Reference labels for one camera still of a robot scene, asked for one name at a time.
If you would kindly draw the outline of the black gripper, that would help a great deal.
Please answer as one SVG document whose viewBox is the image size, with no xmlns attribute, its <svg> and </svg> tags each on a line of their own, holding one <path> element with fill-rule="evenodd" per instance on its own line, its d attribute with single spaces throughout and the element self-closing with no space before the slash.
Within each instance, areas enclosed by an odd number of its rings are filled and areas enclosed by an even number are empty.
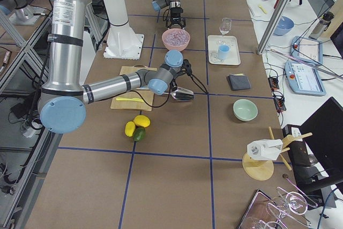
<svg viewBox="0 0 343 229">
<path fill-rule="evenodd" d="M 181 7 L 174 7 L 169 9 L 169 15 L 166 19 L 166 27 L 171 28 L 174 25 L 179 25 L 180 28 L 185 28 L 185 18 L 181 17 L 183 9 Z"/>
</svg>

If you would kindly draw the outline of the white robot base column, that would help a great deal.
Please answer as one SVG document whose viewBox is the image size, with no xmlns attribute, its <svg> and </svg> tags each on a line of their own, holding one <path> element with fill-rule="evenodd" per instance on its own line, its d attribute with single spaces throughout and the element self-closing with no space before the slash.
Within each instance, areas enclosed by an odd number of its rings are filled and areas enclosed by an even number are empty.
<svg viewBox="0 0 343 229">
<path fill-rule="evenodd" d="M 136 34 L 129 24 L 125 0 L 103 0 L 110 24 L 105 58 L 140 59 L 144 35 Z"/>
</svg>

